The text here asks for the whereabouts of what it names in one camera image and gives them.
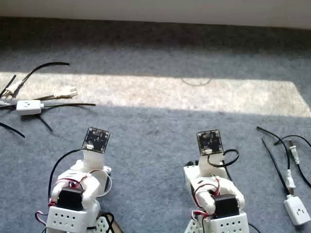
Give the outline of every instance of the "white wall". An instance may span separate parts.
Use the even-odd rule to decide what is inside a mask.
[[[0,16],[311,29],[311,0],[0,0]]]

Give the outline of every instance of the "white robot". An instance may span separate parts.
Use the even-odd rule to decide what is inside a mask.
[[[89,127],[81,148],[84,159],[78,160],[58,176],[52,194],[49,194],[46,233],[113,232],[107,218],[98,216],[100,204],[96,200],[107,194],[112,186],[109,176],[111,168],[104,165],[104,151],[109,136],[107,131]]]
[[[245,199],[231,180],[226,167],[239,157],[237,150],[223,151],[218,130],[197,134],[200,159],[184,167],[186,186],[198,210],[193,210],[185,233],[249,233]],[[224,162],[229,152],[236,154]]]

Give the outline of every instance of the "gray carpet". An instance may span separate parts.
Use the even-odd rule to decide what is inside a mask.
[[[311,231],[311,223],[291,224],[260,140],[264,134],[256,130],[261,125],[310,138],[311,32],[7,18],[0,26],[1,87],[12,74],[23,77],[41,63],[70,62],[32,76],[18,97],[43,96],[69,84],[79,89],[72,101],[98,104],[43,113],[53,134],[36,118],[0,111],[1,122],[26,135],[0,129],[1,232],[41,232],[34,213],[48,210],[50,170],[61,155],[81,146],[88,126],[111,132],[105,157],[114,183],[100,202],[125,233],[184,231],[194,203],[182,167],[198,159],[196,132],[215,128],[225,149],[240,151],[229,171],[245,196],[248,220],[262,233]],[[212,81],[195,87],[180,78]],[[284,172],[284,149],[265,138]],[[295,142],[311,179],[310,148]],[[81,157],[72,155],[56,173]],[[310,189],[294,163],[292,173],[296,194],[311,213]]]

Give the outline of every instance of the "power adapter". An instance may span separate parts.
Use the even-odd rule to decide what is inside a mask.
[[[16,104],[17,113],[20,116],[40,114],[44,104],[39,100],[19,100]]]
[[[295,226],[303,225],[311,220],[310,215],[299,197],[287,195],[284,205]]]

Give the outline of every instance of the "black wire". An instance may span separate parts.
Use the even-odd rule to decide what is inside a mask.
[[[277,166],[277,164],[276,164],[276,159],[274,158],[273,154],[271,153],[271,151],[270,151],[270,149],[268,148],[268,146],[267,146],[266,142],[264,141],[264,139],[261,138],[261,140],[262,140],[264,146],[266,147],[266,149],[267,149],[267,151],[268,151],[268,153],[269,153],[269,155],[270,155],[270,157],[271,157],[271,159],[272,159],[272,162],[273,162],[274,167],[276,168],[277,174],[278,174],[278,176],[279,176],[279,178],[280,178],[280,180],[281,180],[281,182],[282,182],[282,185],[283,185],[283,187],[284,187],[284,190],[285,190],[286,195],[290,195],[290,192],[288,191],[288,189],[287,189],[287,187],[286,187],[286,184],[285,184],[285,182],[284,182],[284,179],[283,179],[283,177],[282,177],[282,175],[281,175],[280,169],[278,168],[278,166]]]
[[[51,126],[40,116],[40,114],[36,114],[35,115],[39,120],[41,120],[41,122],[51,131],[53,132],[53,129],[51,128]]]
[[[20,89],[24,86],[25,82],[27,82],[27,80],[30,78],[30,76],[35,73],[37,70],[44,68],[44,67],[50,67],[50,66],[69,66],[69,63],[66,62],[49,62],[49,63],[45,63],[42,65],[39,65],[38,67],[34,68],[29,74],[27,74],[25,76],[25,78],[23,78],[22,83],[17,87],[17,89],[15,90],[15,92],[12,94],[13,98],[16,98],[16,96],[18,95],[18,92],[20,91]]]
[[[53,100],[54,95],[48,95],[48,96],[43,96],[43,97],[39,97],[39,98],[35,98],[34,100]]]
[[[3,96],[3,93],[5,92],[5,89],[8,88],[12,82],[14,81],[14,79],[16,78],[16,75],[13,75],[13,78],[11,78],[11,80],[9,81],[9,83],[5,86],[5,88],[1,91],[0,93],[0,98]]]
[[[301,168],[300,168],[300,165],[297,164],[297,167],[298,167],[298,170],[299,170],[299,173],[303,179],[303,181],[311,188],[311,183],[307,180],[307,178],[305,177],[305,175],[303,174]]]
[[[107,223],[108,223],[108,229],[107,229],[107,233],[109,233],[109,231],[111,231],[112,233],[115,233],[115,231],[113,230],[113,227],[112,227],[112,224],[115,220],[115,217],[113,216],[113,214],[111,212],[102,212],[98,215],[97,219],[99,217],[105,217],[106,220],[107,220]]]
[[[283,142],[283,140],[282,140],[279,136],[277,136],[276,134],[274,134],[274,133],[272,133],[272,132],[270,132],[270,131],[267,131],[267,130],[263,129],[262,127],[257,126],[256,128],[257,128],[258,130],[262,130],[262,131],[264,131],[264,132],[266,132],[266,133],[269,133],[269,134],[273,135],[274,137],[276,137],[277,139],[280,140],[280,142],[283,144],[284,149],[285,149],[285,151],[286,151],[286,156],[287,156],[287,169],[288,169],[288,170],[291,169],[290,154],[289,154],[289,152],[288,152],[288,150],[287,150],[287,148],[286,148],[286,145],[285,145],[285,143]]]
[[[255,227],[253,224],[251,224],[251,223],[248,223],[248,225],[250,225],[252,228],[254,228],[258,233],[260,233],[260,230],[258,230],[258,228],[257,227]]]
[[[229,180],[232,181],[232,177],[231,177],[231,175],[230,175],[230,173],[229,173],[229,171],[228,171],[228,168],[227,168],[226,166],[225,166],[225,171],[226,171],[226,173],[227,173],[227,176],[228,176]]]
[[[49,188],[48,188],[48,203],[50,203],[50,198],[51,198],[51,186],[52,186],[52,179],[53,179],[53,174],[55,172],[55,169],[57,167],[57,165],[59,164],[60,161],[62,161],[67,155],[70,155],[72,153],[75,153],[75,152],[78,152],[80,151],[80,149],[77,149],[77,150],[72,150],[72,151],[69,151],[68,153],[64,154],[62,157],[60,157],[57,162],[55,163],[52,171],[51,171],[51,174],[50,174],[50,180],[49,180]]]
[[[232,161],[230,161],[229,163],[226,163],[226,164],[225,164],[225,163],[224,163],[224,160],[223,160],[223,164],[212,164],[212,163],[209,162],[209,157],[210,157],[210,155],[208,155],[208,156],[207,156],[207,162],[208,162],[208,164],[212,165],[213,167],[227,167],[227,166],[229,166],[229,165],[235,163],[235,162],[238,160],[238,158],[239,158],[239,156],[240,156],[240,153],[239,153],[238,150],[236,150],[236,149],[229,149],[229,150],[226,150],[226,151],[223,153],[223,156],[225,156],[225,155],[226,155],[227,153],[229,153],[229,152],[235,152],[235,153],[236,153],[235,158],[234,158]]]
[[[3,123],[1,123],[1,122],[0,122],[0,126],[6,128],[6,129],[8,129],[8,130],[14,131],[14,132],[16,132],[17,134],[19,134],[21,137],[25,138],[25,135],[23,135],[20,131],[18,131],[18,130],[16,130],[16,129],[12,128],[11,126],[8,126],[8,125],[3,124]]]
[[[62,106],[96,106],[95,103],[59,103],[59,104],[47,104],[44,107],[62,107]]]
[[[304,137],[302,137],[302,136],[300,136],[300,135],[295,135],[295,134],[293,134],[293,135],[287,135],[287,136],[283,137],[282,140],[284,140],[285,138],[288,138],[288,137],[299,137],[299,138],[303,139],[303,140],[309,145],[309,147],[311,147],[311,143],[308,142],[307,139],[305,139]],[[280,142],[280,140],[276,141],[276,142],[274,143],[274,145],[279,144],[279,142]]]

